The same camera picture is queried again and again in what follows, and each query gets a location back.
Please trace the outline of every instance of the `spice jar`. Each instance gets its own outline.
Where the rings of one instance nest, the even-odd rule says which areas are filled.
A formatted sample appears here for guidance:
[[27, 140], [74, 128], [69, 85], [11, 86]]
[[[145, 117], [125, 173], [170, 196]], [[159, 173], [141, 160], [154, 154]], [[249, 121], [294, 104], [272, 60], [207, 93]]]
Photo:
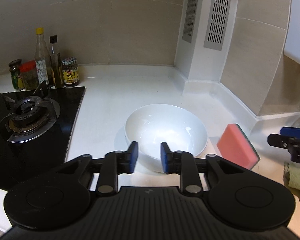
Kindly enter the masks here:
[[35, 90], [39, 86], [35, 61], [29, 61], [21, 65], [20, 71], [26, 90]]
[[17, 59], [9, 63], [11, 81], [12, 81], [13, 88], [16, 91], [20, 91], [25, 88], [22, 82], [22, 76], [20, 74], [20, 69], [19, 69], [20, 65], [21, 65], [21, 59]]
[[63, 80], [67, 87], [74, 87], [79, 84], [77, 59], [66, 58], [62, 61]]

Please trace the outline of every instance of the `bottle label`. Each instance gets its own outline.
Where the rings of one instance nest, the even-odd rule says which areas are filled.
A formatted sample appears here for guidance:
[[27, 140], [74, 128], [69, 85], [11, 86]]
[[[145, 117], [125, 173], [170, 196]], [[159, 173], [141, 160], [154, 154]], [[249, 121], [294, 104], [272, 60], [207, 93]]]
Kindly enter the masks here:
[[63, 70], [63, 79], [66, 84], [73, 84], [79, 81], [78, 69]]
[[49, 79], [48, 79], [45, 59], [38, 60], [38, 61], [36, 60], [35, 67], [37, 68], [39, 84], [41, 84], [43, 81], [46, 81], [47, 85], [49, 85]]
[[21, 74], [18, 74], [17, 72], [11, 73], [11, 79], [12, 79], [12, 85], [15, 90], [20, 90], [25, 88], [22, 81]]

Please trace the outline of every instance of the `blue gripper pad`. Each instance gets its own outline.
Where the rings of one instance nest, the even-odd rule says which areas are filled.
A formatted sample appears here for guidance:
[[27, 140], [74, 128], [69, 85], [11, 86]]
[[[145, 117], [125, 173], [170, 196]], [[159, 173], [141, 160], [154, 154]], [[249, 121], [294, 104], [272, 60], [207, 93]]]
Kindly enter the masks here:
[[295, 127], [282, 127], [280, 130], [280, 135], [293, 137], [296, 139], [300, 139], [300, 128]]
[[168, 159], [167, 159], [167, 153], [164, 150], [163, 143], [161, 143], [160, 157], [161, 157], [163, 173], [167, 173], [168, 172]]
[[134, 172], [134, 168], [136, 167], [138, 155], [139, 155], [139, 150], [138, 150], [138, 143], [137, 142], [132, 142], [130, 144], [129, 149], [127, 150], [128, 152], [131, 151], [131, 158], [130, 158], [130, 172]]

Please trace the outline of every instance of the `black bottle cap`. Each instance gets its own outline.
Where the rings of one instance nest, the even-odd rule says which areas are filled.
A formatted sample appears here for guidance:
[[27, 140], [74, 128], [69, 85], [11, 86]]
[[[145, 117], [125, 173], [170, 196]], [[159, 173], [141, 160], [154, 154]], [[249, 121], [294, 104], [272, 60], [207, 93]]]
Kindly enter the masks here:
[[50, 43], [57, 43], [58, 42], [58, 37], [57, 35], [50, 36]]
[[15, 66], [15, 65], [20, 66], [20, 65], [21, 65], [21, 62], [22, 62], [21, 59], [16, 59], [16, 60], [10, 62], [10, 63], [8, 64], [8, 66], [9, 66], [9, 67], [12, 67], [12, 66]]

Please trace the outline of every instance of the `dish towel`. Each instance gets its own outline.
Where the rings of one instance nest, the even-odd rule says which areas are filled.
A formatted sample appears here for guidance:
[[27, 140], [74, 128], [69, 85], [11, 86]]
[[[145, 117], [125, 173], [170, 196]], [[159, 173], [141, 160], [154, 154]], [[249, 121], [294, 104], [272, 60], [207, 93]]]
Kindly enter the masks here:
[[300, 167], [294, 163], [284, 163], [284, 176], [289, 187], [300, 190]]

